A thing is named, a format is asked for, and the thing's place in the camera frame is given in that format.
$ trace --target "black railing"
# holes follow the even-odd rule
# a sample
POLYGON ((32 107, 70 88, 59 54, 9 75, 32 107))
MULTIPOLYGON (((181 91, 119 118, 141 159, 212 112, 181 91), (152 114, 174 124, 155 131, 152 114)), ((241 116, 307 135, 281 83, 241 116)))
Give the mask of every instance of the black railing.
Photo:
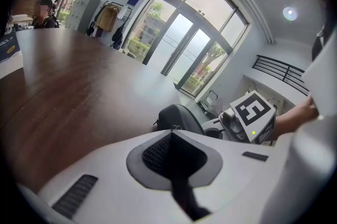
POLYGON ((308 95, 309 93, 301 79, 304 71, 295 66, 273 58, 257 55, 253 68, 287 83, 304 95, 308 95))

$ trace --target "cap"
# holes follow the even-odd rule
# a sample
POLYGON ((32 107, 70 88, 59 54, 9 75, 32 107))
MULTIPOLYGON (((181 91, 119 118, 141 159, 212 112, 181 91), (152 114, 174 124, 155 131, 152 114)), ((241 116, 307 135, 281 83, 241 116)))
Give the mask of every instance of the cap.
POLYGON ((41 0, 40 5, 47 5, 49 8, 52 8, 53 1, 52 0, 41 0))

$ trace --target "glass window pane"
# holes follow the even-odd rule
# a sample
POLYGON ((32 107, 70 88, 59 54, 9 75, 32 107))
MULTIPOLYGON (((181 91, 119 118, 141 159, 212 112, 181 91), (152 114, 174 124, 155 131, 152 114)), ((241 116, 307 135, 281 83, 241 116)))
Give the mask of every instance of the glass window pane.
POLYGON ((199 29, 167 76, 173 78, 174 82, 178 84, 209 41, 210 38, 199 29))
POLYGON ((158 44, 147 66, 161 72, 192 24, 186 17, 179 14, 158 44))
POLYGON ((175 7, 163 0, 152 0, 133 28, 125 49, 142 62, 150 46, 161 31, 175 7))
POLYGON ((234 14, 231 20, 228 22, 221 35, 226 39, 226 41, 233 47, 236 39, 240 35, 244 28, 244 24, 237 14, 234 14))
POLYGON ((67 17, 76 0, 64 0, 62 6, 59 8, 58 20, 62 25, 65 25, 67 17))
POLYGON ((182 89, 196 96, 197 92, 210 80, 212 74, 224 61, 226 55, 225 50, 218 43, 215 43, 186 80, 182 89))
POLYGON ((187 0, 187 4, 204 13, 204 17, 219 30, 233 8, 225 0, 187 0))
POLYGON ((60 5, 61 5, 61 2, 62 2, 62 0, 57 0, 57 7, 56 7, 56 11, 57 11, 57 13, 59 13, 60 12, 60 5))

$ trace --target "wooden table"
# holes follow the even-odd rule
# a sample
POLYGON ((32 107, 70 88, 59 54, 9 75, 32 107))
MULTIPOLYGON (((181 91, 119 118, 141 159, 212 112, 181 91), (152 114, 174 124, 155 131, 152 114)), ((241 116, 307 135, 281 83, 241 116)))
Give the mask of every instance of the wooden table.
POLYGON ((152 131, 173 83, 68 29, 17 33, 24 68, 0 80, 0 130, 17 181, 37 192, 102 146, 152 131))

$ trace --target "white cabinet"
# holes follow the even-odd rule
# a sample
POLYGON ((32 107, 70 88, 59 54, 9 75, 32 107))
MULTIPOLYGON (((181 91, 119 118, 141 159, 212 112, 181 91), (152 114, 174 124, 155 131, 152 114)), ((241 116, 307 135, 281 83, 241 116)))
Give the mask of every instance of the white cabinet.
POLYGON ((85 33, 100 2, 100 0, 76 0, 70 10, 65 27, 85 33))

